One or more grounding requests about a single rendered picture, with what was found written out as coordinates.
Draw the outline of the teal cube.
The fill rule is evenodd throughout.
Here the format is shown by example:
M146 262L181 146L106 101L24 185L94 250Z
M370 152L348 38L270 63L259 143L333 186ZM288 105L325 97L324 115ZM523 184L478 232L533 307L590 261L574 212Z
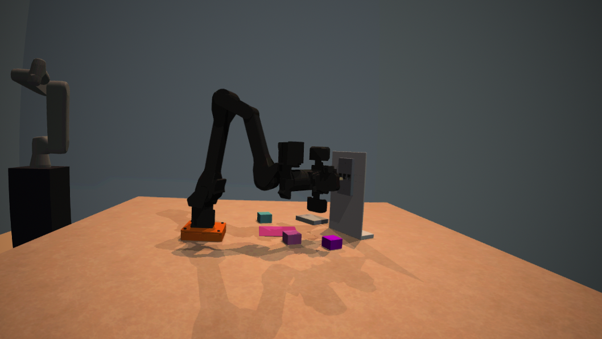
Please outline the teal cube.
M261 223L272 223L272 214L270 212L257 212L257 221Z

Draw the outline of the flat magenta square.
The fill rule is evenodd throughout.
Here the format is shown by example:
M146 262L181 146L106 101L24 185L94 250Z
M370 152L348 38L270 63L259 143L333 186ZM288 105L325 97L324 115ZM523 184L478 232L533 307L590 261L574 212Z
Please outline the flat magenta square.
M259 226L259 236L282 236L283 231L295 230L294 226Z

